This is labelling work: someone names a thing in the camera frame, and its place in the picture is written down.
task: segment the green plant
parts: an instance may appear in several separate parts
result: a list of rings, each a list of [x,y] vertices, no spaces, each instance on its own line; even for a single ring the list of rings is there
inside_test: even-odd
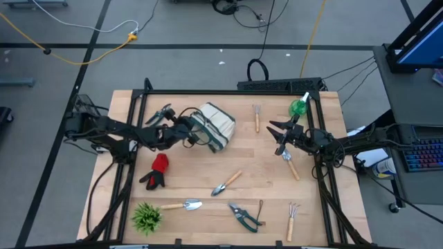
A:
[[[137,232],[143,232],[147,236],[160,227],[160,209],[153,208],[152,205],[145,202],[139,203],[138,207],[134,210],[132,221],[134,222],[134,227]]]

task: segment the red glove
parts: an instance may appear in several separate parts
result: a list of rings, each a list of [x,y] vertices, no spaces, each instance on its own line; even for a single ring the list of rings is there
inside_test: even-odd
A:
[[[165,179],[163,177],[163,173],[165,173],[168,168],[169,161],[168,157],[165,154],[158,154],[152,163],[152,171],[146,176],[142,177],[139,182],[144,183],[147,181],[146,189],[154,190],[159,184],[161,187],[165,187]]]

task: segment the green spray bottle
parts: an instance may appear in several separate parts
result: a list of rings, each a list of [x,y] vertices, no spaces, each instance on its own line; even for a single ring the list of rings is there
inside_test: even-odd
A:
[[[289,116],[294,116],[295,114],[298,114],[300,116],[303,116],[306,113],[307,107],[306,107],[306,101],[309,98],[309,93],[306,92],[303,98],[300,100],[294,100],[291,105],[289,106]]]

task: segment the wooden table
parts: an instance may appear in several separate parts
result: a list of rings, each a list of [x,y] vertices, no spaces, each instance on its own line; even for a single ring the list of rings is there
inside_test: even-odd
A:
[[[126,122],[131,94],[131,91],[114,92],[109,117]],[[151,170],[152,161],[158,152],[153,153],[146,148],[139,149],[123,243],[173,244],[176,238],[180,238],[183,244],[258,246],[275,245],[275,241],[281,240],[284,245],[326,246],[318,183],[311,176],[314,159],[299,149],[287,147],[301,177],[300,181],[296,181],[287,163],[280,156],[274,155],[275,140],[266,130],[269,120],[289,119],[287,108],[296,98],[298,97],[288,95],[149,95],[144,120],[167,103],[172,103],[172,108],[179,113],[186,107],[199,107],[206,102],[212,102],[232,115],[237,124],[233,139],[225,150],[219,153],[213,154],[209,148],[197,145],[186,149],[181,143],[162,151],[167,154],[170,167],[165,173],[166,187],[158,187],[154,191],[147,191],[145,184],[139,183],[138,180]],[[345,136],[337,93],[321,92],[320,98],[327,130],[337,138]],[[255,132],[253,104],[261,104],[259,133]],[[318,126],[315,106],[312,109]],[[308,128],[306,116],[301,117],[298,123],[305,129]],[[98,156],[91,186],[110,162],[109,154]],[[346,159],[345,164],[353,167],[350,158]],[[220,195],[210,196],[216,186],[239,169],[243,174],[232,185]],[[335,172],[343,212],[362,237],[371,241],[355,173],[344,167],[336,169]],[[109,207],[115,173],[116,167],[101,179],[94,192],[91,228],[101,220]],[[161,227],[148,237],[135,231],[130,218],[138,203],[147,202],[159,206],[182,203],[188,198],[200,199],[203,205],[193,211],[162,211]],[[251,216],[256,216],[260,199],[264,201],[259,218],[263,226],[255,234],[236,220],[227,203],[234,202],[248,210]],[[290,202],[301,206],[294,222],[293,240],[289,243],[286,241],[286,235]],[[78,238],[86,236],[86,210],[87,205]],[[339,241],[332,210],[330,214],[334,239]],[[111,238],[116,237],[119,218],[120,212],[117,211]]]

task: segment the tool bag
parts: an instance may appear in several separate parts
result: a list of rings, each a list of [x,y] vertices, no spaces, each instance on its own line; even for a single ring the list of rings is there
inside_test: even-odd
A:
[[[226,147],[234,134],[235,119],[210,102],[190,117],[195,124],[192,132],[199,138],[197,144],[208,145],[214,153]]]

